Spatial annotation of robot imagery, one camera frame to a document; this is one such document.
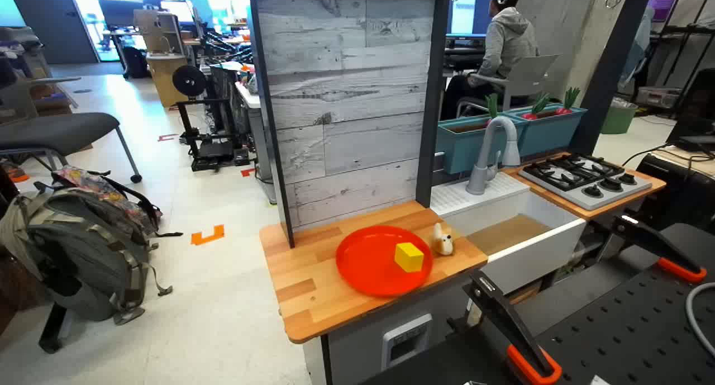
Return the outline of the white toy sink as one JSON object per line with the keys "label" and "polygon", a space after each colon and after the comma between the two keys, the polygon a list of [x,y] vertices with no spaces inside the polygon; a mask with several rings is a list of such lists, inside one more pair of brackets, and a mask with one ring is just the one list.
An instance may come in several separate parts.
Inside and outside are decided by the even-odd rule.
{"label": "white toy sink", "polygon": [[583,218],[498,173],[480,196],[467,179],[431,189],[431,209],[487,255],[483,271],[509,293],[565,266],[587,225]]}

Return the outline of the grey office chair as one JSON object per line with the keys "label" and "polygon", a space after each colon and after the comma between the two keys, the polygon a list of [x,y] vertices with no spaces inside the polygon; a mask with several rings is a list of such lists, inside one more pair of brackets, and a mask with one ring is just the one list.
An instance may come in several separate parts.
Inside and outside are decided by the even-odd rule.
{"label": "grey office chair", "polygon": [[491,87],[500,87],[502,102],[498,105],[498,112],[507,112],[511,108],[519,108],[513,104],[515,97],[533,98],[544,95],[547,81],[547,72],[551,69],[559,54],[524,57],[514,65],[508,77],[497,78],[476,74],[480,81],[487,82]]}

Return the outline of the black clamp with orange tips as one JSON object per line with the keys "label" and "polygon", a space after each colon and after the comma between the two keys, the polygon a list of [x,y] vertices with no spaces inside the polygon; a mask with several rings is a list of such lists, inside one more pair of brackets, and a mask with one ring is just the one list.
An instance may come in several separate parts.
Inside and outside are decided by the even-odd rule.
{"label": "black clamp with orange tips", "polygon": [[600,287],[615,288],[649,268],[690,284],[715,282],[715,233],[684,223],[657,230],[626,213],[595,221],[608,230],[609,241],[621,243],[614,255],[580,273]]}
{"label": "black clamp with orange tips", "polygon": [[571,380],[562,366],[537,344],[503,291],[482,270],[472,270],[469,277],[463,291],[471,305],[479,309],[481,319],[487,319],[509,341],[503,362],[494,364],[492,371],[500,369],[501,375],[516,385],[558,385]]}

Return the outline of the red plastic plate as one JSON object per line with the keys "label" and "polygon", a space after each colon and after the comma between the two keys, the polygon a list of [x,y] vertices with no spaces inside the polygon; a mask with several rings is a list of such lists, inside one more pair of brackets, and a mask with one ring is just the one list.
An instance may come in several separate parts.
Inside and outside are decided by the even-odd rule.
{"label": "red plastic plate", "polygon": [[[406,273],[394,262],[395,245],[413,243],[425,255],[422,270]],[[356,230],[337,246],[338,271],[360,293],[374,297],[398,297],[426,283],[434,255],[418,235],[394,226],[371,226]]]}

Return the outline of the teal planter box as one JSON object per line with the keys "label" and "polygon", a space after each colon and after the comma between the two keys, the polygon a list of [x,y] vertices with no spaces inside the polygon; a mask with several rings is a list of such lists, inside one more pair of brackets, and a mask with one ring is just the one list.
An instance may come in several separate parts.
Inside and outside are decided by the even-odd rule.
{"label": "teal planter box", "polygon": [[518,137],[518,148],[522,158],[534,154],[565,150],[574,137],[581,119],[587,115],[586,108],[572,107],[569,113],[558,113],[564,105],[550,103],[540,112],[539,118],[525,118],[531,107],[513,108],[506,116],[522,128]]}
{"label": "teal planter box", "polygon": [[[513,120],[517,138],[520,139],[526,128],[526,122],[518,118],[509,118]],[[442,165],[445,174],[466,174],[472,171],[472,167],[478,159],[489,120],[490,118],[487,116],[477,116],[439,122],[436,152],[444,154]],[[497,127],[491,141],[487,166],[491,166],[497,161],[498,151],[502,151],[503,155],[506,140],[504,128]]]}

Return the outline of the grey padded chair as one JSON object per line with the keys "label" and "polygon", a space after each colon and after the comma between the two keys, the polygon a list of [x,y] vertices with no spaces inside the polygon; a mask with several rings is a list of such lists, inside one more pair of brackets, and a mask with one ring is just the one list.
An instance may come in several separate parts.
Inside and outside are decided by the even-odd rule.
{"label": "grey padded chair", "polygon": [[35,85],[77,81],[76,77],[20,79],[10,59],[0,55],[0,103],[21,114],[16,120],[0,123],[0,155],[48,154],[67,165],[66,156],[77,153],[111,131],[117,133],[123,150],[132,166],[131,181],[138,183],[142,176],[123,137],[120,122],[109,113],[57,113],[40,116],[30,89]]}

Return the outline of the black 3D printer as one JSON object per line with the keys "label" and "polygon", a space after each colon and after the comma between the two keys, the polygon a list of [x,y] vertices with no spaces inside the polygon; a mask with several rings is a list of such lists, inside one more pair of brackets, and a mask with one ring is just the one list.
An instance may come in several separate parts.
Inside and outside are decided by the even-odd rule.
{"label": "black 3D printer", "polygon": [[[187,100],[177,102],[176,107],[184,129],[179,139],[189,146],[188,154],[193,158],[192,171],[218,171],[229,166],[250,164],[249,148],[235,124],[231,101],[207,92],[209,84],[204,72],[195,66],[180,66],[172,73],[172,84],[179,93],[187,96]],[[194,105],[204,106],[211,118],[225,117],[223,129],[215,133],[201,133],[190,122],[187,111],[187,107]]]}

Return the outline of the monitor with purple screen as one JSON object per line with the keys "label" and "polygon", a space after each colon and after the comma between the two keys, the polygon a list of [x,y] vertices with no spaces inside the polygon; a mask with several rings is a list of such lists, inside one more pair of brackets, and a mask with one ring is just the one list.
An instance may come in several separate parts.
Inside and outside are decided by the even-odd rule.
{"label": "monitor with purple screen", "polygon": [[651,21],[664,23],[671,15],[676,4],[676,0],[649,0],[647,11],[651,16]]}

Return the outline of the colourful patterned backpack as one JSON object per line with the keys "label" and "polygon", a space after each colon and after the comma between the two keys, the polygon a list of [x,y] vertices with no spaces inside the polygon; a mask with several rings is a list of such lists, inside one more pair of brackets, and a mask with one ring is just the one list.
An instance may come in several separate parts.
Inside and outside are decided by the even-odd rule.
{"label": "colourful patterned backpack", "polygon": [[109,172],[98,173],[72,166],[51,172],[54,184],[75,187],[91,192],[105,204],[121,210],[129,221],[140,229],[144,237],[180,237],[183,232],[159,232],[163,212],[140,192],[109,178]]}

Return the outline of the small white toy animal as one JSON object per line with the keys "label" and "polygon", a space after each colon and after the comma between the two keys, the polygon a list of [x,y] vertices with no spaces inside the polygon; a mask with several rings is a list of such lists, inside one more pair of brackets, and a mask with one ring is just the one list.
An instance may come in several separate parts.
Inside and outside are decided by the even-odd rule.
{"label": "small white toy animal", "polygon": [[450,233],[444,232],[442,225],[436,223],[432,230],[432,247],[442,256],[450,256],[454,254],[454,242]]}

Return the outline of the green bin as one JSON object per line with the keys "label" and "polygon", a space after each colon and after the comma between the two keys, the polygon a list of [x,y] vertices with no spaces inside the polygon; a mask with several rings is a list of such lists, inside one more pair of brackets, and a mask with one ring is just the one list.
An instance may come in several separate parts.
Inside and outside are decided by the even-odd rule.
{"label": "green bin", "polygon": [[623,135],[627,133],[637,111],[638,105],[619,97],[613,97],[600,133],[602,135]]}

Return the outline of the grey toy stove top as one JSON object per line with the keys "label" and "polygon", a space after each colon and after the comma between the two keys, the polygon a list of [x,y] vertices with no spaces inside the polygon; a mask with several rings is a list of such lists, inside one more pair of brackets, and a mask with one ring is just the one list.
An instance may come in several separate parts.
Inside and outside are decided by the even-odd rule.
{"label": "grey toy stove top", "polygon": [[[547,158],[542,161],[549,161],[549,163],[553,163],[553,164],[556,164],[557,166],[559,166],[557,161],[561,158],[564,158],[564,156],[567,156],[567,155],[569,155],[569,154],[555,156],[554,158]],[[603,189],[603,187],[601,187],[598,184],[598,182],[602,181],[605,177],[603,177],[601,179],[598,179],[598,178],[597,179],[588,179],[588,177],[584,177],[586,181],[583,186],[577,187],[575,189],[571,189],[570,191],[560,191],[556,187],[550,186],[546,182],[543,182],[543,181],[537,179],[536,177],[529,176],[527,173],[524,173],[522,170],[523,169],[521,169],[521,171],[519,171],[519,176],[523,177],[524,179],[526,179],[530,182],[533,182],[534,184],[538,184],[538,186],[543,187],[544,189],[551,192],[552,194],[556,194],[557,196],[560,196],[563,199],[566,199],[569,202],[571,202],[572,204],[575,204],[585,210],[596,210],[600,207],[604,207],[606,205],[611,205],[613,203],[616,203],[618,200],[624,199],[628,196],[633,196],[634,194],[640,194],[641,192],[648,191],[649,189],[651,189],[653,187],[653,184],[648,179],[637,177],[635,174],[628,173],[624,169],[624,173],[634,175],[638,184],[636,184],[635,186],[624,186],[622,184],[622,187],[623,187],[622,192],[611,192],[611,191],[606,191],[606,189]],[[614,177],[611,177],[611,178],[617,179],[617,177],[621,174],[615,175]],[[597,184],[597,186],[600,187],[601,192],[603,192],[602,198],[588,197],[582,193],[581,189],[583,187],[595,186],[596,184]]]}

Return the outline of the black stove burner grate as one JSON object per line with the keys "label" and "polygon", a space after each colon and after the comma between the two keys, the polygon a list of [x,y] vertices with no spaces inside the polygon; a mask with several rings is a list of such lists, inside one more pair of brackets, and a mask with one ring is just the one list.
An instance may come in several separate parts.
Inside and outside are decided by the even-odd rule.
{"label": "black stove burner grate", "polygon": [[580,156],[579,154],[569,154],[557,161],[561,168],[566,169],[588,179],[601,179],[603,177],[614,177],[624,173],[624,169],[606,163],[603,158],[591,158],[590,156]]}
{"label": "black stove burner grate", "polygon": [[526,166],[523,170],[529,176],[546,182],[550,186],[554,186],[560,191],[570,191],[585,184],[585,178],[572,173],[569,169],[560,168],[556,164],[549,161],[541,163],[533,163]]}

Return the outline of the grey door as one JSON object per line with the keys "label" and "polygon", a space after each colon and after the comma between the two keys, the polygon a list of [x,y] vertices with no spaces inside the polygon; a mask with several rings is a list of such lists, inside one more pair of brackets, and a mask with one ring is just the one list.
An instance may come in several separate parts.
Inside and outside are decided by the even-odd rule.
{"label": "grey door", "polygon": [[51,64],[96,64],[94,49],[75,0],[14,0]]}

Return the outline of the yellow block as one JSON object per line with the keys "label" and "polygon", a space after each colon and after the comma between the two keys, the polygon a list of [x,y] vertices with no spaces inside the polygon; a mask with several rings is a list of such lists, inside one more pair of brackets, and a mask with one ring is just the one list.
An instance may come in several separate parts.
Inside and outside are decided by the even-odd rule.
{"label": "yellow block", "polygon": [[394,262],[403,272],[420,272],[424,259],[424,253],[413,243],[398,243],[395,245]]}

